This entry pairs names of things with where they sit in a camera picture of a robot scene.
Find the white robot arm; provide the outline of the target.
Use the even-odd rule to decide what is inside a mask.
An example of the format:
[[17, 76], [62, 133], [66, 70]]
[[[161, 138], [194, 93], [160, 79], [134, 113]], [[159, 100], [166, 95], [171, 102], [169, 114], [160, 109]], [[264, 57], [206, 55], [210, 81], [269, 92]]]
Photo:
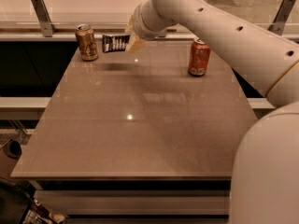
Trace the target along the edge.
[[177, 24], [277, 106], [247, 131], [236, 152], [229, 224], [299, 224], [299, 45], [205, 0], [149, 0], [129, 20], [129, 48]]

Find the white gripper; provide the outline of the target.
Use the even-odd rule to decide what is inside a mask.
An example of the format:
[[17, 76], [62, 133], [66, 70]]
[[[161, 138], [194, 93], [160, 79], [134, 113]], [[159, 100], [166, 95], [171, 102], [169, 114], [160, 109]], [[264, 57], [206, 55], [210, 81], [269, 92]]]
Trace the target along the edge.
[[146, 40], [165, 35], [166, 26], [166, 20], [157, 13], [151, 2], [139, 4], [124, 30], [130, 35], [125, 51], [136, 52], [144, 48]]

